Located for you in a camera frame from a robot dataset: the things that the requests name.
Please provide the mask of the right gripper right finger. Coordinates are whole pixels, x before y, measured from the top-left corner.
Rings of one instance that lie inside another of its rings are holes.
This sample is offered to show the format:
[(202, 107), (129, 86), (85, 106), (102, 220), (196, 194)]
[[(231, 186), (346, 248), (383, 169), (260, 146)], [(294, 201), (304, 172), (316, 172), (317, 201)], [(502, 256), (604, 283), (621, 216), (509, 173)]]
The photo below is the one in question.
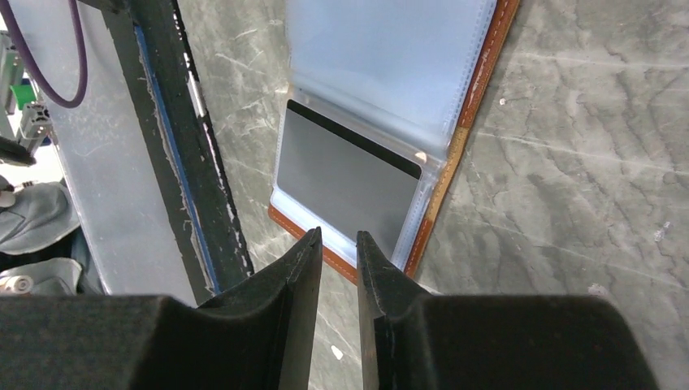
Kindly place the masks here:
[(435, 295), (357, 234), (366, 389), (655, 389), (630, 328), (591, 295)]

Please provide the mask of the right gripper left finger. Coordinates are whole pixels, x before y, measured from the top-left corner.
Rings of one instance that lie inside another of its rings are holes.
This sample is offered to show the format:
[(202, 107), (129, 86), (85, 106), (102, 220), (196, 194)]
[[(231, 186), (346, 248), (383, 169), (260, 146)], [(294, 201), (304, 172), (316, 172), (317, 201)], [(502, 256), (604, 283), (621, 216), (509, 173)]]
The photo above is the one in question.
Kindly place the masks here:
[(4, 389), (305, 389), (322, 233), (193, 308), (167, 296), (4, 297)]

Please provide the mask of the grey card magnetic stripe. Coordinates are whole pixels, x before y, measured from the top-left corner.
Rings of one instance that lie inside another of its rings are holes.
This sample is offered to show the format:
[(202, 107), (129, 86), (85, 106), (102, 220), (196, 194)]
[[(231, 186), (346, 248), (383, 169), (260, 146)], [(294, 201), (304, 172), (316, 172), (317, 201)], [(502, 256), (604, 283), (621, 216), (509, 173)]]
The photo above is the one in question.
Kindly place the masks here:
[(295, 100), (284, 113), (271, 204), (299, 228), (321, 227), (325, 245), (356, 262), (360, 231), (401, 261), (422, 168)]

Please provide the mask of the brown leather card holder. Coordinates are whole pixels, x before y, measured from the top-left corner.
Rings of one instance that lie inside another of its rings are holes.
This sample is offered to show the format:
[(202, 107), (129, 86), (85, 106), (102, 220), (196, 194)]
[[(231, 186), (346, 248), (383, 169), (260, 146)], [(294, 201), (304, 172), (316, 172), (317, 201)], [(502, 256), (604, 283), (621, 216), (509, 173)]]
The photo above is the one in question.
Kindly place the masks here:
[[(407, 275), (418, 269), (518, 8), (516, 1), (286, 4), (286, 105), (300, 102), (422, 168), (405, 228), (407, 252), (399, 262), (388, 259)], [(268, 214), (295, 237), (310, 230), (271, 198)], [(356, 280), (357, 249), (356, 262), (346, 262), (323, 234), (323, 257)]]

